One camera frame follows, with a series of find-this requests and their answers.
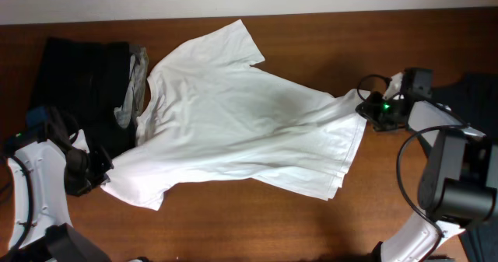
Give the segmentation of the white t-shirt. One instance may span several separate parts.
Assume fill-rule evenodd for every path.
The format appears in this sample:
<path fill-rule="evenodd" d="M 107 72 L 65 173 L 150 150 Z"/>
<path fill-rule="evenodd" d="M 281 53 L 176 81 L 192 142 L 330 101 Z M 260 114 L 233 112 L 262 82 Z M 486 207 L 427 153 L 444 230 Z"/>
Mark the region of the white t-shirt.
<path fill-rule="evenodd" d="M 149 75 L 137 145 L 114 159 L 103 190 L 152 210 L 179 183 L 249 178 L 332 199 L 365 131 L 362 93 L 334 97 L 262 71 L 263 61 L 241 21 L 169 53 Z"/>

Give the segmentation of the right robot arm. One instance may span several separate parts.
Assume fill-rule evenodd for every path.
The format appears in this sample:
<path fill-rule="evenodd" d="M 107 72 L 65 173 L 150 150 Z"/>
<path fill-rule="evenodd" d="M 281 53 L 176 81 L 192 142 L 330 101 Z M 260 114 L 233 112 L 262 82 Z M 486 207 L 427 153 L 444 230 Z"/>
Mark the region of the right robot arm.
<path fill-rule="evenodd" d="M 375 131 L 410 132 L 395 172 L 413 213 L 370 259 L 432 261 L 448 239 L 497 219 L 497 77 L 467 73 L 434 88 L 432 70 L 406 68 L 381 81 L 385 92 L 362 96 L 356 112 Z M 402 181 L 403 155 L 414 141 L 427 158 L 415 201 Z"/>

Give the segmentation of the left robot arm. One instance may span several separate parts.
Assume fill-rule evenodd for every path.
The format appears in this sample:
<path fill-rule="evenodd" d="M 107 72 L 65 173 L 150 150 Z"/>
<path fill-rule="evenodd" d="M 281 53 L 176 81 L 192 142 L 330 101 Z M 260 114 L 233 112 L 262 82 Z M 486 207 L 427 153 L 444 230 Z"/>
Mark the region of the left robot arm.
<path fill-rule="evenodd" d="M 9 250 L 3 261 L 108 261 L 109 256 L 77 232 L 67 198 L 80 197 L 109 180 L 113 164 L 100 145 L 88 145 L 70 114 L 38 107 L 27 129 L 12 136 L 1 154 L 12 173 L 15 205 Z"/>

